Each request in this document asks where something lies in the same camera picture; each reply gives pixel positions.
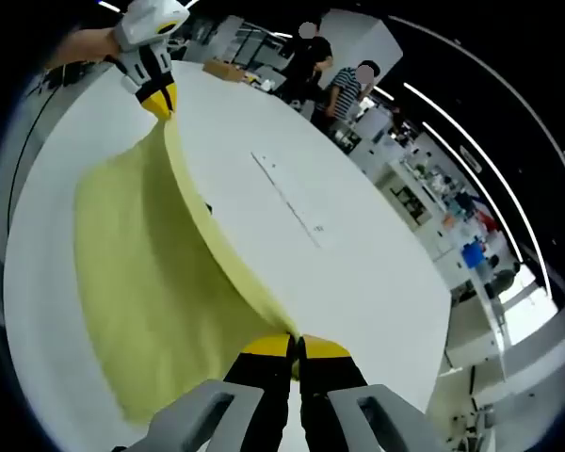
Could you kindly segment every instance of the cardboard box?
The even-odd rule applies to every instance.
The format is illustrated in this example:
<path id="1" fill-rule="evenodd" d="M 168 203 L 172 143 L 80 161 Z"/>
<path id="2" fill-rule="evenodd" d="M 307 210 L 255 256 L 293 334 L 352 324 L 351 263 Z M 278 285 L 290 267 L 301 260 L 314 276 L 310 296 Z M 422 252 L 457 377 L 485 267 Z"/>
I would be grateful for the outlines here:
<path id="1" fill-rule="evenodd" d="M 235 83 L 243 80 L 243 77 L 245 76 L 245 71 L 237 69 L 230 63 L 224 63 L 222 61 L 217 61 L 216 59 L 205 61 L 203 64 L 203 70 L 206 73 L 215 75 L 217 78 Z"/>

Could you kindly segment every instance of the yellow cloth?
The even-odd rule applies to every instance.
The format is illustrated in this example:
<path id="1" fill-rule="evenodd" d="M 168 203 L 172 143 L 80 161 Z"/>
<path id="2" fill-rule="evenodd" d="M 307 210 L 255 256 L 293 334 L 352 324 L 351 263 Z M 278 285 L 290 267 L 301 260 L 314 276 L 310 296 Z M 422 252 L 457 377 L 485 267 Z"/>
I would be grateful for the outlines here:
<path id="1" fill-rule="evenodd" d="M 234 253 L 189 177 L 175 117 L 93 169 L 75 262 L 94 351 L 128 420 L 147 422 L 240 350 L 296 329 Z"/>

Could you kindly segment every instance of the black ceiling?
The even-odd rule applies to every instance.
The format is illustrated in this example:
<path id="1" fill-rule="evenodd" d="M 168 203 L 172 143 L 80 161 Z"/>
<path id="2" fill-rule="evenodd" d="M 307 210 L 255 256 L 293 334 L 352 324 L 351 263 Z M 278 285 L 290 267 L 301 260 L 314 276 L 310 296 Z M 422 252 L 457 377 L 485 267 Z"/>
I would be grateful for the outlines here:
<path id="1" fill-rule="evenodd" d="M 124 7 L 128 2 L 114 0 Z M 412 2 L 201 0 L 192 11 L 236 14 L 272 31 L 294 33 L 306 18 L 344 8 L 381 18 L 404 57 L 379 84 L 405 107 L 412 121 L 426 121 L 455 149 L 470 144 L 441 115 L 402 87 L 409 82 L 455 118 L 508 180 L 529 218 L 547 264 L 565 281 L 565 169 L 549 139 L 501 83 L 459 50 L 389 19 L 397 16 L 455 40 L 515 87 L 541 117 L 565 153 L 565 8 L 495 3 L 422 6 Z M 525 249 L 530 235 L 496 176 L 484 166 L 480 179 Z M 540 269 L 532 264 L 539 282 Z M 559 288 L 554 295 L 561 302 Z"/>

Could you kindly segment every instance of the round white table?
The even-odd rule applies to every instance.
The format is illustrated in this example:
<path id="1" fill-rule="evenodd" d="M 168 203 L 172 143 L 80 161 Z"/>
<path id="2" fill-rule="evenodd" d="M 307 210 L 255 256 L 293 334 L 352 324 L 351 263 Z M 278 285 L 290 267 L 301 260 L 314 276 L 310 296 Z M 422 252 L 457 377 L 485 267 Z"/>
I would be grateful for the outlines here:
<path id="1" fill-rule="evenodd" d="M 300 331 L 343 345 L 369 383 L 424 411 L 450 297 L 417 239 L 354 164 L 279 99 L 192 63 L 174 62 L 173 74 L 187 163 L 240 257 Z M 4 279 L 8 343 L 30 406 L 64 450 L 110 450 L 146 431 L 123 421 L 86 332 L 73 196 L 85 171 L 129 149 L 154 123 L 117 70 L 108 71 L 46 140 L 14 214 Z M 257 164 L 264 156 L 282 170 L 282 191 Z M 300 212 L 287 202 L 301 204 Z M 324 224 L 326 234 L 315 240 L 302 221 Z M 281 451 L 307 450 L 299 406 L 294 385 Z"/>

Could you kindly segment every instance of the black shirt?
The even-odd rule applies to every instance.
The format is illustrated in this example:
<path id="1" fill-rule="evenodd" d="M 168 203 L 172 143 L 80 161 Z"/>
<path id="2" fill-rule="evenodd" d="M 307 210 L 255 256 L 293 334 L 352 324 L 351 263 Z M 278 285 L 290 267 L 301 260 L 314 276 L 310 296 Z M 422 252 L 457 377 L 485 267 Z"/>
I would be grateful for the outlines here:
<path id="1" fill-rule="evenodd" d="M 294 55 L 282 74 L 287 78 L 308 80 L 314 74 L 314 65 L 332 57 L 331 45 L 321 36 L 310 40 L 295 37 L 293 39 Z"/>

